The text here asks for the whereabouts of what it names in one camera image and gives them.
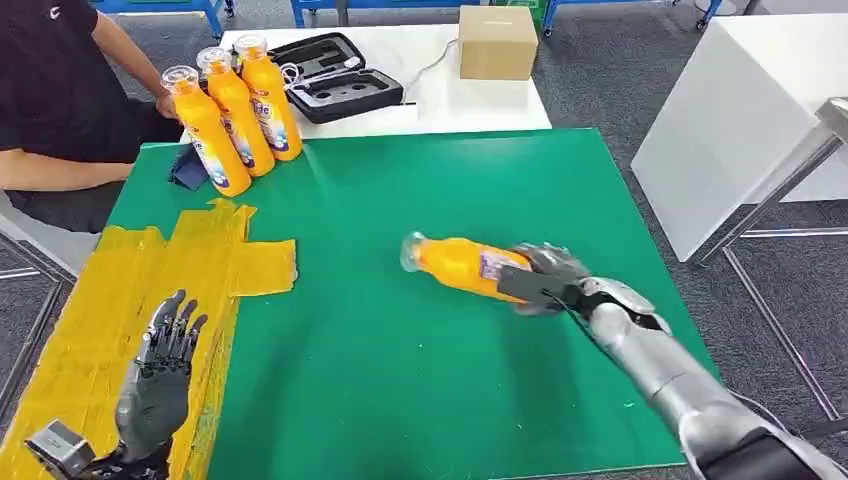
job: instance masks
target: gray floor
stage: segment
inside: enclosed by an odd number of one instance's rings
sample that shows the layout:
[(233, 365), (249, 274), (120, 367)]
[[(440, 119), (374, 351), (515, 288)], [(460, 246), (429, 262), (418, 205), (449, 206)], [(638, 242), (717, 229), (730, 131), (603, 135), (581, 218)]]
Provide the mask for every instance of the gray floor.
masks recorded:
[[(225, 28), (292, 25), (284, 0), (237, 0), (236, 9), (236, 18), (224, 19)], [(457, 18), (455, 9), (350, 14), (351, 25), (356, 26), (455, 23)], [(555, 127), (600, 129), (727, 385), (760, 400), (790, 429), (805, 429), (826, 418), (743, 294), (727, 262), (716, 258), (707, 268), (679, 264), (629, 170), (642, 138), (697, 45), (700, 35), (692, 32), (696, 18), (694, 8), (685, 3), (673, 9), (666, 2), (560, 7), (553, 35), (539, 45), (534, 79)], [(336, 17), (333, 12), (319, 12), (314, 21), (318, 26), (333, 26)], [(197, 17), (130, 17), (119, 22), (160, 69), (193, 63), (199, 49), (215, 43), (205, 21)], [(128, 91), (143, 95), (131, 79), (121, 79)], [(848, 225), (846, 206), (845, 202), (783, 206), (765, 223)], [(735, 250), (832, 401), (842, 413), (848, 413), (845, 240), (745, 240)], [(7, 263), (0, 252), (0, 268)], [(0, 291), (0, 379), (29, 328), (44, 289), (45, 284), (34, 279), (14, 287), (4, 285)], [(848, 463), (845, 436), (831, 437), (819, 445)], [(688, 477), (682, 469), (668, 469), (585, 478)]]

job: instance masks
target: person's arm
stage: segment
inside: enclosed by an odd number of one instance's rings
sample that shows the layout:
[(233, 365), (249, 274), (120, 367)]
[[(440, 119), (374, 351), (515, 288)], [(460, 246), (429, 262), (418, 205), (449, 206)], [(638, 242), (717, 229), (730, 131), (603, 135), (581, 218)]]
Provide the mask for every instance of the person's arm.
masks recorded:
[(153, 94), (159, 113), (168, 118), (176, 118), (170, 92), (159, 83), (159, 71), (121, 27), (109, 17), (97, 12), (97, 23), (91, 32), (91, 37), (100, 47), (100, 51)]
[(126, 180), (129, 163), (83, 163), (27, 153), (0, 151), (0, 190), (69, 191)]

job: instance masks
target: robotic hand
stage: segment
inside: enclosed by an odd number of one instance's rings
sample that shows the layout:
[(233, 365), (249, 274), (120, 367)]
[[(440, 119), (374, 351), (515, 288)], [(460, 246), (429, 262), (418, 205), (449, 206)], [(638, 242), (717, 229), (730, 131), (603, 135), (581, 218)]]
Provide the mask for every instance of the robotic hand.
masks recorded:
[(191, 360), (206, 315), (187, 330), (197, 302), (179, 290), (165, 299), (142, 335), (138, 356), (127, 369), (115, 409), (120, 441), (95, 460), (82, 437), (58, 420), (25, 444), (54, 478), (60, 480), (163, 480), (168, 477), (171, 437), (188, 416)]
[(848, 478), (805, 440), (743, 405), (671, 335), (653, 305), (627, 285), (590, 276), (567, 250), (522, 244), (533, 267), (501, 269), (498, 291), (528, 302), (520, 314), (576, 313), (589, 337), (625, 372), (680, 442), (695, 478)]

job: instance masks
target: black t-shirt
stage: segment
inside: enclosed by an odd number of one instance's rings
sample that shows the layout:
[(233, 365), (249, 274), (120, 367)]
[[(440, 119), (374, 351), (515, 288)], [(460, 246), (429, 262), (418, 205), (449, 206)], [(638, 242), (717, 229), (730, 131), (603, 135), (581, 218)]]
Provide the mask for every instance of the black t-shirt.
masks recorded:
[(0, 150), (125, 162), (141, 145), (129, 101), (91, 32), (87, 0), (3, 0)]

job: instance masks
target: bottle label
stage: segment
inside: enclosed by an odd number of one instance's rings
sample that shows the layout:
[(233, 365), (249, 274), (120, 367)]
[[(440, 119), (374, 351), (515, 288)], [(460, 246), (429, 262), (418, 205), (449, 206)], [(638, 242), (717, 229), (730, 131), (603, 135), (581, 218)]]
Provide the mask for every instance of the bottle label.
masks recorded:
[(223, 109), (221, 110), (221, 123), (224, 124), (224, 130), (230, 135), (230, 140), (233, 141), (233, 146), (236, 147), (236, 152), (239, 154), (239, 158), (241, 158), (241, 163), (244, 164), (247, 168), (253, 168), (255, 165), (253, 162), (253, 155), (250, 153), (250, 145), (247, 143), (247, 139), (241, 135), (241, 133), (236, 130), (235, 126), (233, 126), (233, 121), (229, 112), (225, 112)]
[(271, 149), (278, 152), (288, 151), (289, 142), (286, 139), (286, 129), (280, 112), (261, 95), (251, 95), (250, 101), (253, 104), (256, 119), (259, 120), (259, 126), (262, 127), (265, 140)]
[(522, 265), (501, 253), (491, 250), (483, 250), (483, 252), (480, 253), (480, 276), (486, 280), (499, 280), (501, 267), (504, 265), (520, 268), (522, 270), (527, 269), (526, 265)]
[(215, 156), (215, 152), (206, 148), (200, 139), (192, 135), (190, 129), (187, 131), (189, 131), (188, 136), (191, 138), (191, 143), (197, 151), (197, 156), (200, 157), (200, 161), (203, 162), (203, 166), (206, 168), (206, 173), (209, 174), (209, 178), (212, 179), (212, 183), (221, 188), (229, 187), (230, 181), (227, 180), (227, 175), (224, 174), (224, 167), (221, 165), (218, 157)]

